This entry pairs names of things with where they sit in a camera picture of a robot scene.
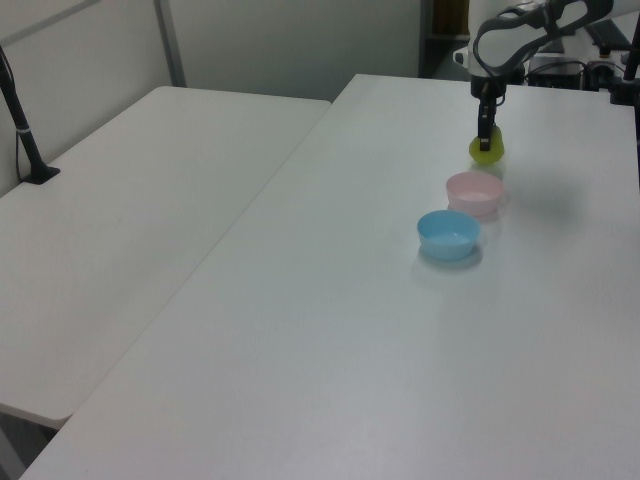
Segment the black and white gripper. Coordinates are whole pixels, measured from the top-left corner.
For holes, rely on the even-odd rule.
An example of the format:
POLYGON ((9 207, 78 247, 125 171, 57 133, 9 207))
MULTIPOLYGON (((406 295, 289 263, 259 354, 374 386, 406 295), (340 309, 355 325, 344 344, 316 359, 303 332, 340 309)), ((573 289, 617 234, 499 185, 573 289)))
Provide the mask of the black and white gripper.
POLYGON ((471 73, 471 95, 479 104, 478 134, 480 150, 489 152, 492 145, 492 135, 495 119, 499 107, 505 101, 507 77, 505 75, 471 73))

